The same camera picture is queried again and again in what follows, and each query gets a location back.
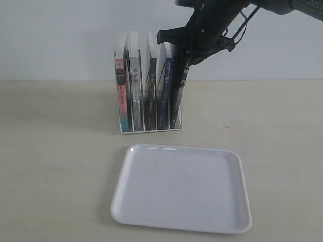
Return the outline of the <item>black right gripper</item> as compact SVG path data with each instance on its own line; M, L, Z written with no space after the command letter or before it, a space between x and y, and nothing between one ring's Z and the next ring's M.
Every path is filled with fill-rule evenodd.
M160 29L158 44L174 46L174 73L178 76L213 55L218 41L232 21L249 5L250 1L175 1L175 5L192 8L193 13L185 26Z

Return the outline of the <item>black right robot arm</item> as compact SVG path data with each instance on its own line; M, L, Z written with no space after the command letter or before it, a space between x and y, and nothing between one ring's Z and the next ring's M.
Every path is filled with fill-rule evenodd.
M322 1L175 1L175 4L192 8L191 17L183 27L159 30L156 39L158 44L169 43L179 48L179 61L190 66L220 51L231 52L238 44L234 38L245 33L248 22L259 9L278 15L299 11L322 20ZM228 38L229 25L250 4L255 5L255 9L243 17L244 22L234 36Z

